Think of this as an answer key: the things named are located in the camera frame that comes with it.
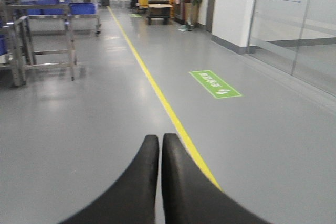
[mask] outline blue plastic bin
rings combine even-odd
[[[28,9],[27,14],[28,15],[42,15],[43,12],[41,9]]]
[[[71,3],[71,14],[95,14],[96,7],[94,3]]]
[[[60,2],[59,0],[37,0],[37,4],[40,5],[57,5],[57,4],[69,4],[70,0],[64,0]],[[44,15],[62,15],[63,9],[43,9]]]
[[[6,40],[4,38],[0,39],[0,55],[7,53]]]
[[[23,5],[36,5],[35,0],[21,0],[21,4]],[[41,9],[28,9],[27,10],[28,15],[42,15]]]
[[[0,34],[0,39],[3,39],[4,37],[5,37],[4,35]]]

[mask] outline floor sticker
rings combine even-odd
[[[241,97],[238,91],[210,70],[189,72],[214,98]]]
[[[135,13],[132,13],[132,14],[129,14],[131,18],[141,18],[141,15],[139,14],[135,14]]]

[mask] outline baseboard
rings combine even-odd
[[[273,40],[268,41],[280,47],[296,47],[296,46],[318,46],[336,44],[336,37],[318,38],[318,39],[291,39],[291,40]]]
[[[219,38],[215,35],[212,35],[211,40],[213,42],[215,42],[215,43],[217,43],[217,44],[219,44],[219,45],[221,45],[221,46],[239,54],[239,55],[245,54],[246,50],[247,50],[247,47],[240,47],[240,46],[238,46],[236,44],[233,44],[229,41],[223,40],[223,39],[221,39],[221,38]]]
[[[201,29],[201,30],[205,30],[206,29],[206,26],[205,25],[202,25],[200,23],[196,23],[196,27]]]

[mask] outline glass wall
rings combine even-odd
[[[336,96],[336,0],[256,0],[249,52]]]

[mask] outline yellow floor stripe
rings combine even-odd
[[[121,26],[121,24],[119,23],[119,21],[117,20],[116,16],[114,15],[112,9],[108,6],[108,10],[110,11],[114,21],[117,23],[119,29],[121,30],[125,40],[127,41],[129,47],[131,48],[136,60],[138,61],[139,65],[141,66],[143,72],[145,73],[145,75],[147,76],[150,84],[152,85],[156,95],[159,97],[162,105],[164,106],[164,108],[166,109],[170,119],[172,120],[175,128],[177,129],[178,134],[180,135],[180,137],[182,138],[182,141],[184,142],[185,146],[187,147],[191,157],[193,158],[194,162],[198,165],[198,167],[201,169],[201,171],[205,174],[205,176],[221,191],[222,188],[220,187],[219,183],[217,182],[217,180],[215,179],[214,175],[211,173],[210,169],[208,168],[208,166],[206,165],[206,163],[204,162],[203,158],[201,157],[200,153],[198,152],[198,150],[196,149],[194,143],[192,142],[192,140],[190,139],[188,133],[186,132],[186,130],[184,129],[182,123],[180,122],[180,120],[178,119],[178,117],[176,116],[175,112],[173,111],[172,107],[169,105],[166,97],[163,95],[161,89],[159,88],[158,84],[155,82],[154,78],[152,77],[151,73],[149,72],[148,68],[146,67],[145,63],[143,62],[143,60],[141,59],[139,53],[137,52],[137,50],[135,49],[135,47],[133,46],[132,42],[130,41],[130,39],[128,38],[125,30],[123,29],[123,27]]]

